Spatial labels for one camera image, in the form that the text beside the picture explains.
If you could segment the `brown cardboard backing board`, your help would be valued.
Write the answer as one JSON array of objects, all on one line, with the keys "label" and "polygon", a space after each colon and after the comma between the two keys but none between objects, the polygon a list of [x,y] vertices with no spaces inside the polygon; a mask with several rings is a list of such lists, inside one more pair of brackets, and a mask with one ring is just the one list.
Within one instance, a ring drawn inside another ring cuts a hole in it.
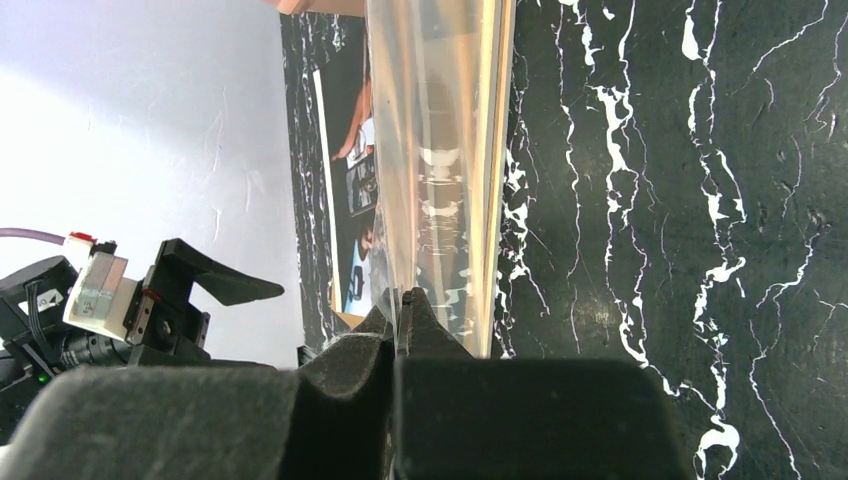
[{"label": "brown cardboard backing board", "polygon": [[303,13],[364,17],[365,0],[264,0],[284,15]]}]

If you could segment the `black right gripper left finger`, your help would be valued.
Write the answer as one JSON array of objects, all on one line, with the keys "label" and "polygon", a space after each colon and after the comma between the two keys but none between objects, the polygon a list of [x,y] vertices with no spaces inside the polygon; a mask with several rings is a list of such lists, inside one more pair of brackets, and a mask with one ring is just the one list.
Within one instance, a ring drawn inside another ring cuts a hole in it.
[{"label": "black right gripper left finger", "polygon": [[304,366],[83,368],[35,399],[5,479],[381,479],[392,327],[373,312]]}]

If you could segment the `clear acrylic sheet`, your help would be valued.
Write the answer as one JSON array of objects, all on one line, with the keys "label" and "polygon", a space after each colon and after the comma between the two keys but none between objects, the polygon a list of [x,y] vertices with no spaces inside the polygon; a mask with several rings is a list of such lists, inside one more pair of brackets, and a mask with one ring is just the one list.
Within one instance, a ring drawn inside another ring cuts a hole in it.
[{"label": "clear acrylic sheet", "polygon": [[477,153],[485,1],[370,1],[379,200],[370,284],[398,314],[421,288],[439,324],[478,357],[483,174]]}]

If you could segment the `printed photo with white border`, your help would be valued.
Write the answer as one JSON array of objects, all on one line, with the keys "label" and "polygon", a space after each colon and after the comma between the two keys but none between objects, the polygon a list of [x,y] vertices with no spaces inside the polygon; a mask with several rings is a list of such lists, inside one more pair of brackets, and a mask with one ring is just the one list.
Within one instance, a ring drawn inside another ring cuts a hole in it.
[{"label": "printed photo with white border", "polygon": [[365,317],[378,200],[367,35],[350,34],[313,73],[330,228],[331,309]]}]

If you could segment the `white wooden picture frame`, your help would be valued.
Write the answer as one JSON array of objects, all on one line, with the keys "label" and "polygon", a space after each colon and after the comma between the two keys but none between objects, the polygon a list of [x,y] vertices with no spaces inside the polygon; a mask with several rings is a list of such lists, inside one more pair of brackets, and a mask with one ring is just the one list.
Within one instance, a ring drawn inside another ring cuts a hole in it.
[{"label": "white wooden picture frame", "polygon": [[481,17],[477,153],[483,174],[482,284],[476,355],[491,355],[500,246],[506,125],[515,27],[514,1],[485,1]]}]

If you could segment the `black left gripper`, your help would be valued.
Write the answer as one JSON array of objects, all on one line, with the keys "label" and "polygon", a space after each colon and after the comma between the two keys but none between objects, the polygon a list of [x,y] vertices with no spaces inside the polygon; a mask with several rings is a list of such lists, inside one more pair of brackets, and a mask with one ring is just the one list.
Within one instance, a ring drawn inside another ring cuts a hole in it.
[{"label": "black left gripper", "polygon": [[[62,322],[78,274],[63,256],[1,280],[1,442],[7,444],[35,396],[55,376],[81,365],[125,367],[137,348]],[[219,263],[182,239],[165,240],[142,282],[142,294],[177,317],[201,287],[223,306],[281,296],[283,286]]]}]

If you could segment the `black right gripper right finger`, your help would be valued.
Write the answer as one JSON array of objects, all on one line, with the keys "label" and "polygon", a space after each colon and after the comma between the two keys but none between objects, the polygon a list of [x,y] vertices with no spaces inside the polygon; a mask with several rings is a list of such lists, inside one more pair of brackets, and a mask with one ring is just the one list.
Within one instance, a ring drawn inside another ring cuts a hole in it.
[{"label": "black right gripper right finger", "polygon": [[685,479],[664,395],[616,360],[477,359],[420,288],[396,325],[400,479]]}]

